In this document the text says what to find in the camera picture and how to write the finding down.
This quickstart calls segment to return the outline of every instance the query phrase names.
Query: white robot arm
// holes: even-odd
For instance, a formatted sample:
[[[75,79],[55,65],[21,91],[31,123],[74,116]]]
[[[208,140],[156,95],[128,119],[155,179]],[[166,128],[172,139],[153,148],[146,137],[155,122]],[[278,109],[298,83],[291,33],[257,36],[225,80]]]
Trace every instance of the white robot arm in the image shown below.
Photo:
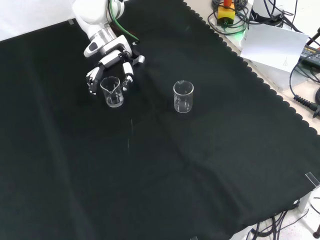
[[[124,13],[125,5],[123,0],[110,1],[113,16],[117,19]],[[98,62],[98,66],[86,76],[89,92],[93,95],[97,94],[104,70],[120,61],[123,61],[125,75],[122,89],[127,91],[129,84],[133,82],[132,66],[145,61],[144,56],[132,51],[124,35],[117,37],[111,29],[110,23],[113,18],[108,5],[108,0],[76,0],[72,5],[78,24],[90,40],[90,44],[84,50],[84,56],[88,58],[97,52],[104,56]]]

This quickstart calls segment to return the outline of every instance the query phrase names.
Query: table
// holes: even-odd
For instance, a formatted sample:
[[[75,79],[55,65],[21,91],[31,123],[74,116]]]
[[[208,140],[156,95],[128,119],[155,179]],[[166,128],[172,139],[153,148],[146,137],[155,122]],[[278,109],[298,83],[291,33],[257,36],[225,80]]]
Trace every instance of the table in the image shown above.
[[[212,13],[211,0],[197,0],[197,1],[184,0],[184,2],[189,7],[191,7],[192,10],[198,13],[200,17],[202,17],[203,20],[206,21],[206,23],[208,24],[207,18]],[[292,9],[293,2],[294,1],[291,1],[291,4],[289,4],[290,6],[290,8],[288,9],[289,12],[294,10],[294,7]],[[303,4],[305,4],[305,2],[300,1],[300,4],[298,5],[298,8],[297,8],[297,14],[294,22],[298,29],[305,32],[306,34],[309,34],[312,37],[314,34],[316,34],[319,26],[317,26],[317,24],[307,24],[310,22],[310,18],[306,18],[306,16],[310,14],[310,11],[312,11],[312,9],[316,11],[317,8],[316,7],[312,8],[312,6],[320,5],[320,3],[319,1],[314,0],[314,1],[310,1],[308,3],[308,6],[304,6]],[[313,21],[317,21],[316,16],[317,15],[312,16],[312,18],[314,18]],[[232,48],[234,52],[236,52],[238,55],[241,54],[240,50],[227,37],[221,34],[220,34],[220,37],[223,38],[223,40],[227,43],[227,45],[230,48]],[[270,84],[270,82],[267,81],[267,77],[263,75],[251,61],[249,60],[245,60],[245,61],[252,68],[252,70],[258,75],[258,77],[264,80],[264,83],[270,85],[270,87],[275,90],[272,84]],[[293,89],[294,89],[294,92],[299,96],[314,102],[315,94],[319,89],[319,87],[320,86],[318,84],[315,84],[311,80],[307,80],[306,82],[297,85]],[[318,132],[318,135],[320,134],[320,124],[319,124],[320,118],[319,117],[313,118],[313,112],[308,108],[302,106],[301,104],[297,103],[293,99],[293,95],[289,89],[285,90],[284,92],[277,92],[277,94],[281,96],[284,101],[288,102],[290,106],[296,110],[296,113],[301,115],[302,119],[309,123],[310,127],[316,129],[316,131]]]
[[[1,87],[17,93],[1,94],[3,238],[227,240],[313,189],[316,134],[182,1],[129,2],[121,21],[148,60],[113,110],[88,96],[79,26],[2,43]],[[172,109],[181,79],[188,115]]]

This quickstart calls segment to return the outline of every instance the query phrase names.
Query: green cable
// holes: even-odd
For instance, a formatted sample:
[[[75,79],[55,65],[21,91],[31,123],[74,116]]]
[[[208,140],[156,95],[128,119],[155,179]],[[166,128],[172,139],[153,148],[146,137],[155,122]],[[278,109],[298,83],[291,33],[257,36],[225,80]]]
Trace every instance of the green cable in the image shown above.
[[[120,23],[117,21],[117,19],[116,19],[115,16],[114,16],[114,12],[113,12],[113,9],[112,9],[112,0],[109,0],[109,1],[110,1],[110,13],[111,13],[111,18],[112,18],[112,20],[114,21],[114,23],[115,23],[115,24],[118,26],[118,28],[120,28],[125,34],[133,37],[135,40],[137,40],[138,42],[140,42],[140,40],[139,40],[136,36],[132,35],[130,32],[128,32],[127,30],[125,30],[125,29],[120,25]]]

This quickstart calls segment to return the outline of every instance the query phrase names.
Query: glass beaker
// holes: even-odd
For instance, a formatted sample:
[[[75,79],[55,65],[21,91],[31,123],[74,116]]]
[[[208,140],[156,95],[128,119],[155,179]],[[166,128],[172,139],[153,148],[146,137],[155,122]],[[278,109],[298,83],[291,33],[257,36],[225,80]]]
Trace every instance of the glass beaker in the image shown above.
[[[111,108],[118,108],[124,103],[120,80],[115,76],[109,76],[100,83],[106,104]]]
[[[192,109],[194,86],[189,81],[177,81],[173,86],[174,109],[179,113],[187,113]]]

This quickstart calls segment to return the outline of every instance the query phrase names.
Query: paper sheet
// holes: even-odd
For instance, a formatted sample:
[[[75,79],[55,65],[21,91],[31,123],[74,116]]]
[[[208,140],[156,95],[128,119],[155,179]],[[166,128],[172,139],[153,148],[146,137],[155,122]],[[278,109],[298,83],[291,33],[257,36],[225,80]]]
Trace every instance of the paper sheet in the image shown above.
[[[241,57],[291,72],[308,35],[266,24],[250,25],[241,42]]]

